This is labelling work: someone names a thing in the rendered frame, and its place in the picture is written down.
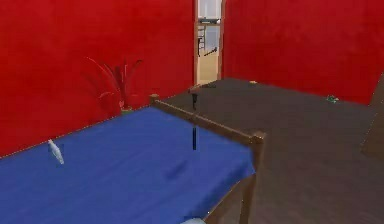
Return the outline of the blue bed with brown frame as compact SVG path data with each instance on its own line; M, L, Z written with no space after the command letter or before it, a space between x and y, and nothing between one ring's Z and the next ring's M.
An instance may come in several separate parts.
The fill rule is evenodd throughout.
M196 125L196 150L192 129ZM248 224L265 135L165 103L0 159L0 224L219 224L242 189Z

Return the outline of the small white bottle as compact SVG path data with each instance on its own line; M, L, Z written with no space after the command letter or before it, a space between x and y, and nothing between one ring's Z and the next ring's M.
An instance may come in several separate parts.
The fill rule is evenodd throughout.
M51 153L58 160L58 162L61 165L64 165L65 161L64 161L64 157L61 153L60 148L51 139L48 140L48 146L49 146Z

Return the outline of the red house plant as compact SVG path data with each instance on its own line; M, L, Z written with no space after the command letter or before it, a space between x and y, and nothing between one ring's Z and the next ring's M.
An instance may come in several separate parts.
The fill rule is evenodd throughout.
M108 96L116 96L118 98L118 106L122 115L128 114L132 111L132 107L127 102L127 93L129 87L129 78L132 76L136 68L143 62L142 59L136 60L131 66L128 65L126 60L123 60L121 66L112 68L106 63L99 63L96 60L88 57L101 72L101 76L106 79L106 90L101 90L96 94L99 100Z

